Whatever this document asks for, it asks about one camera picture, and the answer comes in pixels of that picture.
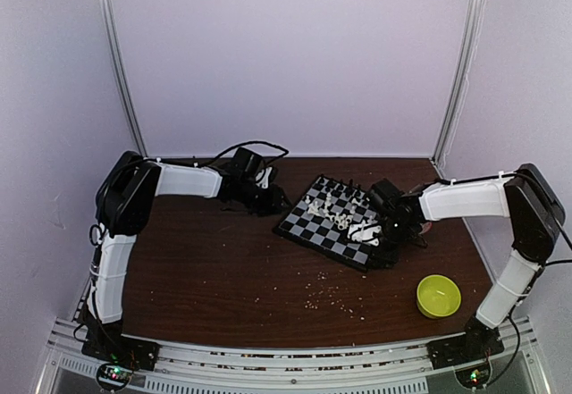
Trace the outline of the black white chessboard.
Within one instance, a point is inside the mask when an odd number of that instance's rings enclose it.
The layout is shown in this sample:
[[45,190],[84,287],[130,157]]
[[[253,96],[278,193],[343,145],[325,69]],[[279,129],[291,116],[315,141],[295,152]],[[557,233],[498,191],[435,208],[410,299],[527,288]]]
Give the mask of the black white chessboard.
[[[332,205],[324,210],[328,192],[332,194]],[[340,230],[333,222],[336,214],[352,214],[351,224],[381,224],[362,188],[351,181],[319,175],[273,227],[273,233],[362,272],[389,269],[399,261],[398,251],[383,247],[381,238],[377,247],[348,241],[348,229]]]

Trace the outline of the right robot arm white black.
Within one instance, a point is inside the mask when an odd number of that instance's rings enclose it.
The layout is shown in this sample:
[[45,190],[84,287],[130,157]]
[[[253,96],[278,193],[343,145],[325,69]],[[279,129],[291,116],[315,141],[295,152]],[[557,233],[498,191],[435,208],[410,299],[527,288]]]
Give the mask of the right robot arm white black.
[[564,205],[533,163],[472,179],[438,179],[409,192],[382,179],[369,189],[368,201],[381,218],[382,249],[420,236],[429,222],[462,219],[491,226],[501,220],[505,266],[458,340],[458,352],[470,360],[492,345],[491,331],[525,298],[558,240],[568,236]]

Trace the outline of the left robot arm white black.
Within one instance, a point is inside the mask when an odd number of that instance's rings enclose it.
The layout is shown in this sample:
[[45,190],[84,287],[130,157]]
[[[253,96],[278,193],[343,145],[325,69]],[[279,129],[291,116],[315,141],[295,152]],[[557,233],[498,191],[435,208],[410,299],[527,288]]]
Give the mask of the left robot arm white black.
[[130,253],[148,224],[160,196],[190,196],[242,204],[258,216],[281,214],[289,205],[275,184],[277,170],[264,158],[238,147],[220,166],[171,163],[124,152],[96,193],[96,223],[89,236],[95,247],[90,267],[87,323],[98,330],[95,349],[110,362],[123,360],[128,341],[109,328],[122,319],[122,293]]

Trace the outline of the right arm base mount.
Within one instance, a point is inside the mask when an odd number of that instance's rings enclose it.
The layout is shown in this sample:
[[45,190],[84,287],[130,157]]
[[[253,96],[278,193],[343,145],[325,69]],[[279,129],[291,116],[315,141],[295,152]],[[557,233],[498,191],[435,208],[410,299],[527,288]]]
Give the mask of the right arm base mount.
[[483,389],[489,383],[492,378],[490,359],[504,351],[498,329],[486,333],[467,331],[432,340],[426,348],[434,370],[453,370],[457,382],[471,390]]

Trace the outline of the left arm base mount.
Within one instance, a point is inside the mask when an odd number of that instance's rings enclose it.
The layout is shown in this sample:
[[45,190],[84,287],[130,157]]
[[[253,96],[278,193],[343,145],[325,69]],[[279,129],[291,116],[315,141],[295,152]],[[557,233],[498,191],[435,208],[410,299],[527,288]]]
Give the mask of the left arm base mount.
[[159,345],[152,341],[121,338],[120,347],[113,347],[87,338],[81,353],[102,361],[97,366],[95,380],[107,392],[126,389],[138,371],[153,371],[159,354]]

